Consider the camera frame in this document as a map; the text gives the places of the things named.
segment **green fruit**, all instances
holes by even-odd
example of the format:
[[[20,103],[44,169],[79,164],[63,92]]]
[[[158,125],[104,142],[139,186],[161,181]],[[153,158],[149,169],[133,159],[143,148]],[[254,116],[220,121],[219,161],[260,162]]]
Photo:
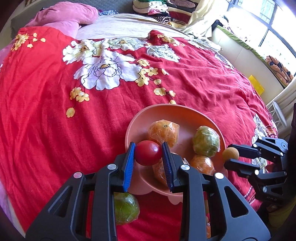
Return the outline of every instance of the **green fruit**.
[[[138,219],[138,200],[129,193],[114,193],[115,220],[117,225],[131,223]]]
[[[220,137],[208,126],[200,126],[192,141],[194,152],[198,155],[212,157],[220,151]]]

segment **plate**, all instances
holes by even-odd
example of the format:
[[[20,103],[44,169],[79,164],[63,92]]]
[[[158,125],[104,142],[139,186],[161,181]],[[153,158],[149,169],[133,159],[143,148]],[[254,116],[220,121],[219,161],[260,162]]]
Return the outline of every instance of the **plate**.
[[[163,119],[180,125],[178,142],[171,148],[171,152],[179,154],[183,158],[186,158],[187,161],[190,161],[195,155],[192,148],[192,137],[196,129],[200,126],[208,126],[214,129],[220,136],[220,152],[212,157],[211,160],[214,163],[216,171],[222,172],[226,177],[228,176],[227,171],[221,166],[220,162],[222,160],[222,152],[226,148],[221,131],[215,123],[204,114],[185,106],[156,104],[141,110],[132,119],[126,131],[126,150],[128,149],[129,143],[132,141],[137,144],[143,140],[147,140],[147,130],[150,125],[155,121]],[[159,183],[154,178],[151,166],[142,166],[134,162],[133,175],[128,192],[135,195],[143,195],[152,191],[168,196],[170,202],[173,204],[182,202],[182,193],[173,194],[169,191],[168,187]]]

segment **window frame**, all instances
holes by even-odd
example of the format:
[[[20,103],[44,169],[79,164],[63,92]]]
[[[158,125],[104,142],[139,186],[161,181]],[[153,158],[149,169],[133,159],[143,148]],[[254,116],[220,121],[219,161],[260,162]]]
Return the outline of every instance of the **window frame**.
[[[292,48],[292,46],[276,31],[272,28],[272,23],[274,21],[274,17],[275,17],[275,14],[276,14],[276,10],[278,8],[276,2],[274,1],[275,5],[274,5],[274,10],[272,12],[272,16],[270,18],[270,21],[269,23],[265,22],[263,19],[261,19],[260,17],[258,17],[257,15],[247,11],[246,9],[242,8],[241,6],[238,5],[238,2],[239,0],[225,0],[228,2],[228,8],[227,8],[227,12],[232,8],[232,7],[235,7],[235,8],[238,8],[238,9],[241,9],[243,11],[245,11],[246,13],[248,13],[249,15],[251,15],[253,18],[257,19],[259,22],[261,22],[262,24],[264,24],[266,27],[267,27],[267,30],[262,38],[262,40],[260,41],[260,44],[259,44],[259,47],[263,44],[264,40],[265,40],[265,37],[268,33],[268,31],[271,31],[276,37],[278,37],[282,42],[283,44],[290,50],[290,52],[294,55],[294,57],[296,58],[296,51]]]

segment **green trim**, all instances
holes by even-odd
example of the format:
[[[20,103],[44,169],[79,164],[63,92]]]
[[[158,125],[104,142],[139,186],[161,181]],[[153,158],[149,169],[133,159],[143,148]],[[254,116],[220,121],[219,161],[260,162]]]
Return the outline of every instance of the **green trim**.
[[[247,50],[250,50],[259,60],[261,60],[261,62],[263,64],[265,64],[265,66],[267,68],[269,68],[269,70],[273,73],[273,75],[275,76],[275,78],[278,80],[278,82],[281,84],[281,86],[285,89],[285,85],[283,84],[283,82],[276,76],[276,73],[274,72],[274,70],[270,67],[270,65],[266,62],[266,60],[257,53],[257,51],[253,48],[251,48],[249,45],[247,45],[244,41],[242,41],[240,38],[238,38],[236,35],[234,35],[232,32],[228,31],[227,29],[217,25],[217,28],[220,29],[223,33],[225,33],[229,38],[231,38],[232,40],[234,40],[235,42],[237,42],[240,46],[244,47]]]

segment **floral bedding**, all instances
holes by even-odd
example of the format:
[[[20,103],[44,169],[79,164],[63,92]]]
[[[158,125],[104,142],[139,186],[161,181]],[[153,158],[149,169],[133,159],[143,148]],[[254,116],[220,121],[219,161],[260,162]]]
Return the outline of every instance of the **floral bedding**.
[[[22,28],[0,68],[0,179],[27,230],[76,171],[98,171],[124,153],[141,109],[180,104],[211,118],[226,145],[276,137],[272,117],[240,72],[198,41],[156,30],[146,39],[78,41],[50,27]],[[267,165],[264,159],[242,159]],[[258,209],[246,179],[229,179]],[[182,206],[137,196],[141,213],[119,240],[178,240]]]

